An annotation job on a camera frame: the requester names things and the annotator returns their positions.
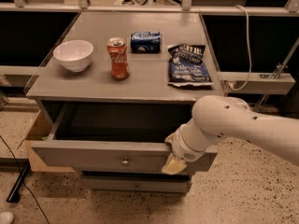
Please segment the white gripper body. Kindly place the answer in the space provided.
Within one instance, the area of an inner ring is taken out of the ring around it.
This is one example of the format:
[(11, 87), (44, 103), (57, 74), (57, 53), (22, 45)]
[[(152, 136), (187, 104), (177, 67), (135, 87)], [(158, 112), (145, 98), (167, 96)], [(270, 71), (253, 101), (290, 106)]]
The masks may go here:
[(170, 135), (172, 153), (176, 160), (194, 162), (201, 158), (206, 148), (203, 134), (194, 126), (188, 124), (181, 125)]

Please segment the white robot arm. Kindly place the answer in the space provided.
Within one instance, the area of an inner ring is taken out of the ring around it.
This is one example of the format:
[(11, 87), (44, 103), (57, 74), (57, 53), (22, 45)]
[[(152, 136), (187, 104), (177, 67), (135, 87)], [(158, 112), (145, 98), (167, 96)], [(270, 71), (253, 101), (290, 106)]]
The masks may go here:
[(208, 95), (192, 107), (192, 118), (165, 142), (171, 145), (162, 172), (176, 175), (227, 137), (245, 140), (299, 165), (299, 120), (256, 113), (234, 97)]

